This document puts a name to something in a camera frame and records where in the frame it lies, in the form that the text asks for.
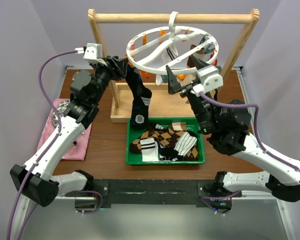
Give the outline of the beige tan sock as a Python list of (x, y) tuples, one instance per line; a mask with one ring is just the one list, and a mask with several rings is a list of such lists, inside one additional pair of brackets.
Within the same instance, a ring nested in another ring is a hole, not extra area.
[[(196, 52), (193, 53), (192, 55), (195, 55), (195, 56), (196, 56), (197, 58), (199, 58), (200, 60), (206, 62), (206, 61), (205, 61), (204, 51), (205, 51), (205, 49), (204, 49), (204, 48), (201, 48), (200, 50), (196, 51)], [(189, 57), (188, 57), (187, 64), (186, 64), (187, 68), (190, 68), (190, 67), (189, 67)]]

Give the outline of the white black banded sock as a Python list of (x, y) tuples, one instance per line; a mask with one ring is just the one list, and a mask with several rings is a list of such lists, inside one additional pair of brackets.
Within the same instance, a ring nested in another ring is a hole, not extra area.
[(173, 61), (174, 59), (176, 59), (178, 57), (179, 53), (177, 50), (177, 47), (173, 44), (169, 47), (167, 47), (161, 55), (162, 58), (162, 63), (163, 64), (167, 64), (171, 61)]

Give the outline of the white round clip hanger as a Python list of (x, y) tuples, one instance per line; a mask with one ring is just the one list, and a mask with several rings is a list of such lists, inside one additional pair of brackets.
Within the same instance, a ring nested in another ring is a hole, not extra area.
[[(164, 76), (168, 75), (166, 66), (172, 69), (176, 77), (190, 74), (188, 67), (181, 69), (173, 67), (197, 51), (203, 50), (204, 54), (212, 55), (207, 60), (209, 65), (217, 60), (219, 44), (215, 37), (196, 27), (176, 25), (178, 14), (177, 11), (173, 11), (169, 15), (168, 26), (144, 31), (132, 38), (126, 47), (126, 55), (132, 66), (140, 71), (154, 74), (158, 86), (165, 82)], [(198, 37), (201, 37), (201, 40), (197, 46), (183, 54), (178, 53), (177, 44)]]

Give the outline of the black blue sports sock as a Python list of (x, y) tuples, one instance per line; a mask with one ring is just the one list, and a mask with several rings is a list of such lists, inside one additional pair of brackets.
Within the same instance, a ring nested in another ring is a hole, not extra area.
[(152, 92), (144, 86), (137, 69), (130, 65), (127, 66), (125, 80), (133, 95), (129, 125), (133, 130), (145, 129), (149, 120)]

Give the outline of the green plastic bin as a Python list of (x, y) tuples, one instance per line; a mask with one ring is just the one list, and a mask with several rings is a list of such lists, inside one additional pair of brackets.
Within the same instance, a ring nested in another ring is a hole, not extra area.
[[(190, 131), (193, 131), (197, 134), (197, 147), (199, 153), (198, 161), (155, 161), (155, 162), (143, 162), (142, 153), (132, 153), (130, 152), (130, 144), (138, 139), (144, 132), (150, 131), (153, 132), (150, 124), (155, 123), (163, 127), (167, 127), (172, 124), (174, 129), (178, 129), (177, 123), (183, 123), (186, 128)], [(199, 134), (199, 125), (197, 120), (194, 117), (172, 117), (172, 118), (163, 118), (163, 117), (153, 117), (148, 119), (148, 124), (145, 129), (134, 130), (127, 126), (127, 138), (126, 138), (126, 163), (129, 165), (197, 165), (203, 164), (205, 162), (205, 151), (202, 135)]]

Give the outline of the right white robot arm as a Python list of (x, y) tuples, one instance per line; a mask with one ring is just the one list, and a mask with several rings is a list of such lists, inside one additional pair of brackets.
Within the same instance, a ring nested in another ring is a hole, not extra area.
[(214, 100), (210, 91), (222, 86), (218, 66), (191, 57), (195, 79), (181, 85), (171, 68), (164, 67), (168, 93), (187, 98), (198, 122), (199, 131), (208, 135), (208, 142), (220, 154), (245, 160), (260, 168), (259, 172), (218, 172), (206, 188), (212, 199), (229, 198), (235, 192), (259, 191), (286, 201), (300, 201), (300, 160), (290, 158), (263, 144), (257, 132), (256, 114), (249, 113), (249, 104), (240, 100), (222, 103)]

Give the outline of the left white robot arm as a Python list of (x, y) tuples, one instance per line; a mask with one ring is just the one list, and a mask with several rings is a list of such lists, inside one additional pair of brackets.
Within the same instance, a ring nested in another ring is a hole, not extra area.
[(97, 116), (109, 82), (125, 78), (128, 59), (107, 56), (90, 65), (94, 74), (82, 71), (74, 75), (70, 102), (54, 132), (23, 166), (16, 164), (10, 170), (16, 189), (42, 207), (51, 204), (58, 195), (77, 191), (89, 196), (94, 190), (93, 176), (83, 170), (53, 175), (61, 158)]

